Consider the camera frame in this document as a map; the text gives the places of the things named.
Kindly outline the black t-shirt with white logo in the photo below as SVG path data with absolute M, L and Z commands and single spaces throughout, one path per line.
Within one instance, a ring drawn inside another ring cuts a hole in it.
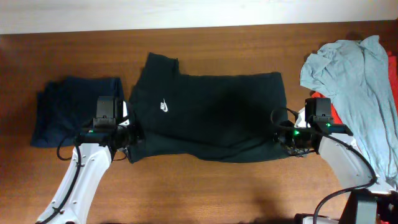
M 205 161 L 284 159 L 275 123 L 287 119 L 282 75 L 182 74 L 179 62 L 149 54 L 129 99 L 137 142 L 128 159 L 189 154 Z

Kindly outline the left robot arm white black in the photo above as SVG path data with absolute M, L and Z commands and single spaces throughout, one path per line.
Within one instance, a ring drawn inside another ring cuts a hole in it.
M 100 97 L 96 115 L 75 134 L 70 165 L 37 223 L 86 223 L 101 178 L 118 151 L 128 155 L 137 142 L 132 106 L 115 97 Z

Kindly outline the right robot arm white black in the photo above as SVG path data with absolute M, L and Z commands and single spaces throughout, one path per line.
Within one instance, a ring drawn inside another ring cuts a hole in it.
M 336 124 L 331 113 L 329 98 L 307 98 L 299 112 L 293 111 L 294 121 L 275 121 L 287 108 L 271 112 L 275 126 L 275 142 L 294 157 L 315 153 L 332 168 L 342 186 L 327 195 L 312 214 L 298 213 L 299 224 L 334 223 L 388 223 L 397 224 L 397 191 L 382 180 L 355 144 L 352 131 L 345 124 Z M 339 219 L 320 214 L 324 204 L 339 195 L 348 194 L 348 200 Z

